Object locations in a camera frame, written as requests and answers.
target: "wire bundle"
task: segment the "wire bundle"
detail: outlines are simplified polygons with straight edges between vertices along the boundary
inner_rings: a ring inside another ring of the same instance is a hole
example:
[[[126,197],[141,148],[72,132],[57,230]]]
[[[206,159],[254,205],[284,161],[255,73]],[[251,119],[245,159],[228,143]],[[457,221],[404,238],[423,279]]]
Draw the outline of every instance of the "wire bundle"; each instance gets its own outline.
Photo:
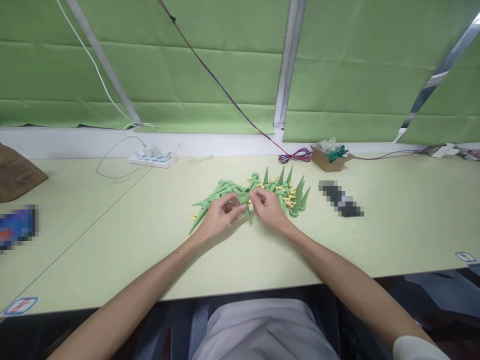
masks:
[[[302,147],[300,150],[297,150],[293,155],[278,155],[278,161],[280,161],[282,164],[286,164],[289,162],[290,159],[295,159],[308,163],[312,154],[313,151],[308,151],[306,147]]]
[[[273,141],[270,136],[268,136],[267,134],[265,134],[262,130],[260,130],[258,127],[255,126],[255,124],[249,119],[249,117],[247,115],[245,115],[245,113],[242,111],[242,109],[240,108],[240,106],[237,105],[237,103],[234,101],[234,99],[232,99],[232,97],[230,96],[230,94],[227,92],[227,90],[225,90],[225,88],[223,87],[223,85],[220,83],[220,81],[217,79],[217,77],[213,74],[213,72],[209,69],[209,67],[202,61],[202,59],[200,58],[200,56],[197,54],[197,52],[194,50],[194,48],[190,45],[190,43],[187,41],[187,39],[185,38],[185,36],[183,35],[182,31],[180,30],[179,26],[177,25],[177,19],[175,17],[172,16],[172,14],[170,14],[170,11],[167,9],[167,7],[165,6],[164,2],[162,0],[157,0],[158,3],[161,5],[161,7],[163,8],[163,10],[166,12],[166,14],[168,15],[168,17],[170,18],[171,22],[173,23],[173,25],[175,25],[176,29],[178,30],[178,33],[180,34],[180,36],[182,37],[182,39],[185,41],[185,43],[188,45],[188,47],[190,48],[190,50],[195,54],[196,58],[198,59],[198,61],[203,65],[203,67],[205,68],[205,70],[208,71],[208,73],[211,75],[211,77],[216,81],[216,83],[221,87],[221,89],[223,90],[223,92],[225,93],[225,95],[230,99],[231,103],[237,108],[237,110],[243,115],[243,117],[250,123],[250,125],[252,125],[255,129],[257,129],[257,131],[262,134],[264,137],[266,137],[268,140],[270,140],[272,143],[274,143],[280,150],[282,150],[285,155],[279,155],[278,156],[278,160],[280,160],[280,162],[282,164],[286,164],[290,159],[296,159],[296,160],[301,160],[301,161],[304,161],[304,162],[309,162],[310,161],[310,155],[312,154],[310,151],[308,151],[306,148],[302,148],[300,150],[298,150],[295,154],[293,155],[290,155],[288,152],[286,152],[284,149],[282,149],[282,147],[280,145],[278,145],[275,141]],[[301,152],[305,152],[304,155],[296,155],[297,153],[301,153]]]
[[[373,158],[366,158],[366,157],[357,157],[355,156],[355,159],[360,159],[360,160],[380,160],[380,159],[389,159],[389,158],[401,158],[401,157],[404,157],[404,156],[410,156],[410,155],[416,155],[416,154],[421,154],[421,153],[424,153],[430,149],[435,149],[435,148],[441,148],[445,146],[445,144],[443,145],[437,145],[437,146],[429,146],[429,147],[426,147],[422,150],[399,150],[399,151],[394,151],[394,152],[391,152],[389,154],[386,154],[386,155],[383,155],[383,156],[379,156],[379,157],[373,157]],[[392,155],[392,154],[396,154],[396,153],[411,153],[411,154],[406,154],[406,155],[394,155],[394,156],[389,156],[389,155]]]

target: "hand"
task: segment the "hand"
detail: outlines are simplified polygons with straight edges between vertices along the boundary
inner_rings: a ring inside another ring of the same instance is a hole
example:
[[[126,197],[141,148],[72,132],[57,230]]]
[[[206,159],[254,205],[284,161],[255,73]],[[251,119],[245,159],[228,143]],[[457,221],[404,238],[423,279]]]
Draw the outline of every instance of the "hand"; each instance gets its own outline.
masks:
[[[256,187],[250,192],[250,199],[253,203],[253,210],[262,223],[275,230],[280,230],[281,226],[290,223],[274,192]]]
[[[237,216],[243,213],[246,208],[246,205],[240,206],[236,192],[225,194],[211,202],[205,219],[195,233],[199,233],[206,240],[209,240],[228,228],[230,224],[233,224],[237,220]]]

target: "cardboard box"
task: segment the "cardboard box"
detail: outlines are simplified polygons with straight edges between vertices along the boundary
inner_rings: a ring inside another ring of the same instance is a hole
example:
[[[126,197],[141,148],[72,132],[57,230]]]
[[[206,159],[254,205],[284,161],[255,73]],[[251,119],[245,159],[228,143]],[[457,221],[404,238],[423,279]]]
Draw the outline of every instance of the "cardboard box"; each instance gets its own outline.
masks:
[[[326,173],[342,170],[347,161],[355,158],[355,156],[353,156],[351,153],[348,153],[347,157],[338,157],[333,162],[330,162],[329,158],[326,157],[320,150],[314,148],[313,146],[310,147],[313,151],[311,160]]]
[[[0,143],[0,203],[21,197],[46,179],[42,170]]]

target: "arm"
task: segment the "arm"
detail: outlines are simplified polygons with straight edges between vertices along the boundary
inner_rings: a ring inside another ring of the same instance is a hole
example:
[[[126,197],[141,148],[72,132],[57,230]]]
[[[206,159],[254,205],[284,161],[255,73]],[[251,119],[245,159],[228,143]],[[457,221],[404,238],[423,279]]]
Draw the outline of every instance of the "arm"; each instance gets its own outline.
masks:
[[[435,345],[408,312],[375,280],[296,228],[285,216],[275,194],[257,187],[250,193],[250,198],[260,220],[290,240],[340,301],[375,331],[390,349],[403,335],[418,337]]]
[[[97,310],[49,359],[110,359],[203,245],[245,210],[244,205],[227,203],[232,200],[240,205],[236,199],[232,192],[214,200],[191,237]]]

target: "left hand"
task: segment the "left hand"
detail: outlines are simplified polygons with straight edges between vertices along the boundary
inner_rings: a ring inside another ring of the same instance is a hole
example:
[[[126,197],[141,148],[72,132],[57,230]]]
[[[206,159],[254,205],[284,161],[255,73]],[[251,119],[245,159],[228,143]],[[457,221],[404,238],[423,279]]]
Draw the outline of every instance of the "left hand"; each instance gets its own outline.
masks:
[[[230,192],[211,202],[210,208],[205,215],[205,219],[195,231],[209,240],[237,220],[237,216],[245,211],[247,205],[240,205],[237,200],[237,193]]]

